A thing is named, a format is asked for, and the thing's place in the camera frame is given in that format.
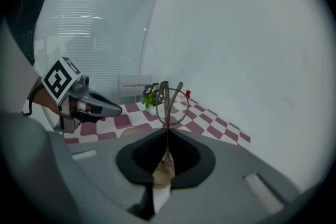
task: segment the window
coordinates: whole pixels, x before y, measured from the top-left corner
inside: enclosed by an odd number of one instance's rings
[[[69,57],[90,87],[115,101],[117,73],[139,74],[154,0],[45,0],[35,30],[35,69]]]

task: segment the checkered tablecloth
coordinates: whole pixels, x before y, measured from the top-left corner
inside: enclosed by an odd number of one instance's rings
[[[162,128],[158,117],[150,115],[142,103],[125,104],[121,107],[123,111],[119,117],[107,118],[106,121],[99,121],[97,124],[83,123],[74,134],[65,133],[65,142],[76,144],[113,139],[120,137],[122,132],[130,127],[141,131]],[[189,99],[189,111],[184,120],[176,125],[171,125],[171,128],[190,131],[195,135],[205,135],[241,146],[247,150],[250,146],[250,137],[237,126],[220,119],[217,114],[201,107],[191,99]]]

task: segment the gray panel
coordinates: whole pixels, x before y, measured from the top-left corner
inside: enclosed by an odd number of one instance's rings
[[[94,143],[69,145],[72,153],[97,151],[97,155],[77,161],[90,182],[109,199],[124,209],[138,204],[145,188],[130,183],[119,171],[116,155],[125,145],[135,142],[144,135],[134,135],[131,138],[119,138]]]
[[[30,202],[59,223],[80,223],[79,211],[59,173],[47,131],[21,114],[0,113],[0,126],[1,155]]]
[[[13,38],[5,19],[0,21],[0,110],[20,113],[38,74]]]
[[[170,199],[154,216],[157,223],[251,224],[267,212],[249,189],[243,176],[257,172],[287,201],[299,191],[284,175],[247,150],[209,137],[185,135],[209,146],[216,156],[213,173],[198,187],[173,190]]]
[[[95,188],[91,179],[72,159],[72,155],[63,138],[58,133],[50,132],[49,134],[60,173],[76,202],[83,223],[145,223],[143,220],[126,212],[121,206],[117,206],[105,193]],[[82,149],[86,150],[86,146],[90,147],[91,144],[76,146],[79,151],[83,151]],[[111,182],[111,188],[113,187],[118,186]]]

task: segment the white wall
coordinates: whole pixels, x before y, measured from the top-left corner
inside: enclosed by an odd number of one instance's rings
[[[183,81],[193,99],[241,127],[251,136],[251,151],[301,190],[321,180],[335,146],[336,92],[334,25],[324,2],[174,5],[174,17],[170,10],[155,14],[167,16],[167,27],[157,21],[151,29],[159,31],[146,45],[152,50],[145,52],[147,72],[157,67],[158,80]]]
[[[140,73],[162,80],[163,67],[169,65],[167,53],[172,47],[173,28],[178,21],[180,0],[155,0],[144,41]]]

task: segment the purple flower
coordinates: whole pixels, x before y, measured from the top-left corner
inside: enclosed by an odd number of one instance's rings
[[[159,88],[159,84],[158,83],[153,83],[152,84],[152,88],[153,89],[158,89]]]
[[[150,95],[151,93],[152,93],[152,86],[151,85],[147,85],[142,92],[143,95]]]
[[[159,95],[159,91],[158,91],[158,90],[156,91],[155,95],[156,95],[156,96]],[[159,100],[160,100],[160,101],[163,101],[163,99],[164,99],[163,95],[160,94],[160,96],[159,96]]]

